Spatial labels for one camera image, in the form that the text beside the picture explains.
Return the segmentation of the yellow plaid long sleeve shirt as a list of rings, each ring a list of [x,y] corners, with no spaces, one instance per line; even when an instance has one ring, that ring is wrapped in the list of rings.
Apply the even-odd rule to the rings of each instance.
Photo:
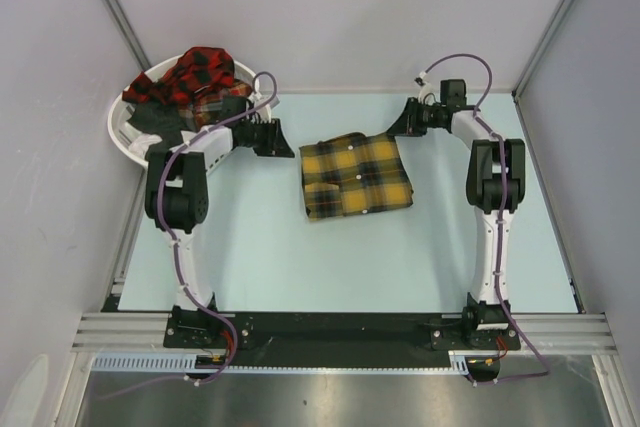
[[[353,132],[300,148],[307,218],[381,213],[413,205],[413,187],[394,137]]]

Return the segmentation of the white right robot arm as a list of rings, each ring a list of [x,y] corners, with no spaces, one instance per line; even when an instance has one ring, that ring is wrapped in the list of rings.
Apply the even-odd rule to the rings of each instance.
[[[489,125],[478,106],[468,103],[464,80],[442,81],[438,94],[427,81],[416,83],[418,95],[408,98],[388,133],[422,137],[443,129],[463,142],[469,150],[465,195],[477,233],[474,276],[461,319],[434,323],[432,337],[450,339],[454,346],[505,352],[518,342],[506,263],[511,223],[526,191],[525,143],[506,139]]]

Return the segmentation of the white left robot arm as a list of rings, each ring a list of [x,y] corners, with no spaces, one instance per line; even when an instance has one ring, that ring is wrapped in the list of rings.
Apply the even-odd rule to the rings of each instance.
[[[144,208],[172,254],[178,293],[171,313],[188,319],[185,332],[202,347],[214,344],[221,330],[233,330],[219,313],[209,275],[194,255],[197,228],[209,212],[207,178],[237,148],[265,158],[294,156],[281,121],[271,113],[278,103],[276,93],[257,101],[227,97],[214,123],[169,151],[149,155]]]

